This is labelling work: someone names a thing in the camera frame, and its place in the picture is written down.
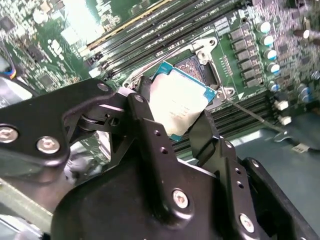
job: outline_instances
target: wire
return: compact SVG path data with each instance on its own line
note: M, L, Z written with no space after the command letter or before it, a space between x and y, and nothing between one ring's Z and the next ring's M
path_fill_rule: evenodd
M20 87L24 88L25 90L27 90L29 93L32 94L32 97L38 97L40 96L40 93L37 92L36 90L32 89L31 87L29 87L27 84L23 83L22 81L20 81L19 79L17 79L16 77L11 79L11 81L17 85L19 85Z
M2 72L2 74L8 75L9 78L12 80L17 75L17 70L15 68L14 61L12 60L12 58L10 56L10 53L9 53L9 51L8 51L6 45L5 45L5 43L3 41L0 41L0 47L4 50L7 58L9 59L9 64L10 64L10 67L11 67L10 71Z
M8 75L3 74L0 72L0 77L7 79L17 85L19 85L20 87L22 87L23 89L27 90L29 93L32 94L33 97L37 97L40 96L40 93L37 92L36 90L32 89L31 87L29 87L27 84L23 83L22 81L20 81L19 79L17 79L16 77L14 77L13 79L11 79Z

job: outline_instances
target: motherboard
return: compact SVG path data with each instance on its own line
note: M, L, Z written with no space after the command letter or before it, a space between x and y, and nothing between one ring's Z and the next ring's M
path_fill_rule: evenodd
M39 94L89 78L135 90L166 61L216 91L207 110L231 137L261 123L230 101L286 125L320 99L319 11L315 0L0 0L0 40ZM108 162L98 134L82 145Z

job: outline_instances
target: electrolytic capacitor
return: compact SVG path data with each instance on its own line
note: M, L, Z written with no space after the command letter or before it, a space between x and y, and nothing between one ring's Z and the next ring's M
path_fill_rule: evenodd
M271 30L271 24L268 21L263 21L257 24L256 29L263 34L267 34Z
M280 89L280 87L274 81L270 81L268 84L268 89L270 90L270 92L276 92Z
M303 38L303 39L308 39L310 36L310 30L301 30L301 29L297 29L293 31L293 35Z
M275 60L277 58L277 51L273 49L268 49L264 52L263 55L268 60Z
M274 37L270 36L270 35L263 36L261 38L261 40L260 40L262 45L265 45L265 46L268 46L268 47L272 46L274 44L274 41L275 41Z
M307 87L305 84L300 84L300 86L297 88L297 92L299 94L299 99L304 103L309 103L311 100L310 96L310 88Z
M48 21L48 15L39 9L35 9L33 14L33 20L37 23L37 24L42 24Z
M266 67L266 69L268 72L276 74L280 71L280 65L272 62Z

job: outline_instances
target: connector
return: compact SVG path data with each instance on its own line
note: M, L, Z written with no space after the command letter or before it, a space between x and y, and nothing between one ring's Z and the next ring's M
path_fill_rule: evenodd
M283 126L286 126L292 122L292 119L290 116L279 116L278 120Z
M275 101L274 102L274 106L276 107L276 109L278 109L279 111L283 111L285 109L287 109L289 107L289 102L287 100L284 101Z

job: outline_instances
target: screw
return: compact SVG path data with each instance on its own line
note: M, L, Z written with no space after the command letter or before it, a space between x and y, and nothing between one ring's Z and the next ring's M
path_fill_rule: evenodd
M247 230L249 233L253 233L255 231L255 226L250 220L250 218L248 218L246 215L242 213L240 214L239 219L245 230Z
M251 162L253 163L253 165L256 167L256 168L258 168L259 167L259 164L257 163L257 161L256 160L251 160Z
M140 102L140 103L143 103L143 102L144 102L143 98L140 97L139 95L134 95L134 98L135 98L135 100L137 100L137 101Z
M109 91L109 88L107 85L103 84L103 83L98 83L97 84L98 88L104 92L108 92Z
M36 148L45 154L54 154L60 149L60 144L52 136L44 136L36 143Z
M187 195L184 192L180 190L174 190L172 193L172 198L179 208L185 209L186 207L188 207L189 201Z
M18 138L19 134L16 130L9 126L0 127L0 143L8 144Z
M203 51L199 51L198 54L197 54L197 57L200 59L200 60L203 60L206 58L206 54L203 52Z
M230 142L225 141L225 144L227 145L227 147L228 147L228 148L232 149L232 145L231 145L231 143L230 143Z

